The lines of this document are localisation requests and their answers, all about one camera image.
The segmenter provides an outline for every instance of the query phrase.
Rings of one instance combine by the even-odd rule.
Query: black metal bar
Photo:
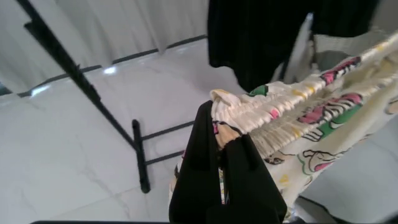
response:
[[[187,122],[187,123],[183,123],[183,124],[177,125],[177,126],[172,127],[172,128],[167,128],[167,129],[165,129],[163,131],[158,131],[158,132],[153,133],[153,134],[149,134],[147,136],[142,137],[142,140],[148,140],[148,139],[160,136],[162,134],[166,134],[166,133],[169,133],[169,132],[172,132],[172,131],[176,131],[178,129],[186,128],[186,127],[191,126],[191,125],[193,125],[193,121],[190,121],[190,122]]]
[[[149,161],[146,162],[146,165],[148,166],[148,165],[154,164],[154,163],[156,163],[156,162],[160,162],[160,161],[164,161],[164,160],[166,160],[166,159],[171,159],[171,158],[173,158],[173,157],[181,156],[181,155],[184,153],[184,151],[185,151],[185,150],[182,150],[182,151],[179,151],[179,152],[171,153],[171,154],[166,155],[166,156],[158,157],[158,158],[156,158],[156,159],[151,159],[151,160],[149,160]]]
[[[74,63],[67,51],[62,47],[49,27],[45,24],[39,13],[34,9],[29,0],[16,0],[26,13],[32,19],[31,22],[25,24],[25,28],[34,36],[38,43],[52,56],[52,58],[61,66],[62,69],[69,75],[69,77],[76,83],[79,89],[87,96],[87,98],[97,107],[97,109],[104,115],[104,117],[112,124],[118,133],[127,141],[127,143],[136,150],[137,161],[139,164],[139,174],[141,189],[144,193],[150,190],[148,176],[146,172],[144,151],[139,147],[122,128],[114,116],[108,111],[101,102],[101,97],[95,90],[94,86],[85,78],[84,74],[79,69],[79,66]]]
[[[132,121],[132,133],[134,135],[134,141],[137,143],[137,164],[138,164],[138,174],[139,174],[139,183],[141,185],[141,190],[145,194],[150,191],[150,183],[148,178],[147,165],[145,162],[145,152],[144,146],[142,145],[142,137],[141,137],[141,129],[139,126],[139,122],[134,119]]]

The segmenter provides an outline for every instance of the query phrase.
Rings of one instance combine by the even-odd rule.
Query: hanging clothes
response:
[[[218,148],[250,135],[292,208],[321,172],[398,113],[397,72],[398,33],[300,83],[275,82],[241,96],[213,90]]]
[[[308,13],[314,15],[314,33],[356,37],[369,30],[377,3],[378,0],[210,0],[209,63],[215,68],[232,68],[239,85],[250,92],[268,83],[275,69],[287,60]]]

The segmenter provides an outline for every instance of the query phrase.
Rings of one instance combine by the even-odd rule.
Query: floor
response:
[[[137,119],[146,135],[192,121],[212,89],[243,93],[232,71],[209,67],[206,55],[200,40],[86,76],[129,134]],[[0,223],[168,220],[168,184],[179,158],[149,166],[152,190],[143,194],[135,152],[71,80],[41,86],[31,97],[0,97],[0,127]],[[389,215],[398,207],[397,133],[395,119],[303,195],[351,222]],[[185,128],[146,141],[147,159],[183,150],[189,134]],[[306,221],[331,222],[305,207],[297,212]]]

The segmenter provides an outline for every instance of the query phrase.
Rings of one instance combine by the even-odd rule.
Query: curtain fold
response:
[[[208,0],[30,0],[81,68],[206,33]],[[30,19],[15,1],[0,2],[0,83],[14,93],[63,70],[23,28]]]

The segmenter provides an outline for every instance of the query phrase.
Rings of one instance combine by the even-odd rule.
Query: patterned fabric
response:
[[[325,168],[398,113],[397,72],[398,34],[300,83],[241,96],[213,90],[219,149],[249,134],[291,208]]]

